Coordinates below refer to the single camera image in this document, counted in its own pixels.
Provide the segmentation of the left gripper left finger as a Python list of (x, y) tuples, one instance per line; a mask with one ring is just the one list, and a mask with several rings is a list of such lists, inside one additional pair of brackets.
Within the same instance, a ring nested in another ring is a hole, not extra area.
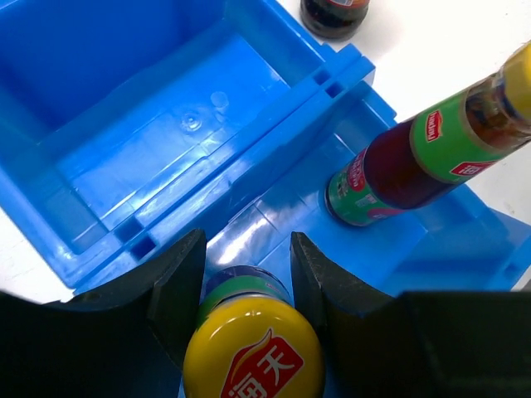
[(192, 230), (68, 302), (2, 294), (2, 396), (178, 396), (206, 249), (205, 233)]

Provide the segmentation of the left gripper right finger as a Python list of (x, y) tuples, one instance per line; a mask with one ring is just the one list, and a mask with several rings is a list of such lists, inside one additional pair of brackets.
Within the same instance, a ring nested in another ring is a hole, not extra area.
[(529, 292), (389, 296), (290, 237), (295, 307), (324, 346), (340, 397), (527, 397)]

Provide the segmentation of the yellow-cap sauce bottle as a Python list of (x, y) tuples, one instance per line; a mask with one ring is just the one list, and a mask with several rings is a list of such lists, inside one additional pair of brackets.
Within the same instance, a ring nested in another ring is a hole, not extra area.
[(270, 272), (249, 265), (208, 281), (183, 362), (186, 397), (321, 397), (316, 332)]
[(334, 174), (330, 213), (368, 226), (426, 206), (530, 141), (530, 45), (495, 73), (379, 134)]

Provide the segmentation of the red-cap sauce jar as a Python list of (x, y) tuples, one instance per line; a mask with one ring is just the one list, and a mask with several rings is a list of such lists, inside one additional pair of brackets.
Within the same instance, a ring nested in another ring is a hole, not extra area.
[(368, 14), (369, 0), (302, 0), (300, 16), (304, 25), (325, 39), (350, 38)]

